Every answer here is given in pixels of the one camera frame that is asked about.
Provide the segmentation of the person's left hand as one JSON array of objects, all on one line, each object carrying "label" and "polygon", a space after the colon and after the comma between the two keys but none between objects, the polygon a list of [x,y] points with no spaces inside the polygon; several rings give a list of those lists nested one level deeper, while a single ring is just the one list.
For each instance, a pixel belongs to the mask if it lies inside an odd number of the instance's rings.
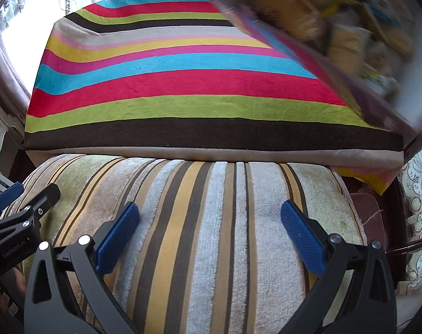
[{"label": "person's left hand", "polygon": [[23,308],[27,290],[26,280],[18,268],[14,267],[11,272],[13,274],[13,283],[11,285],[10,293],[12,294],[15,302]]}]

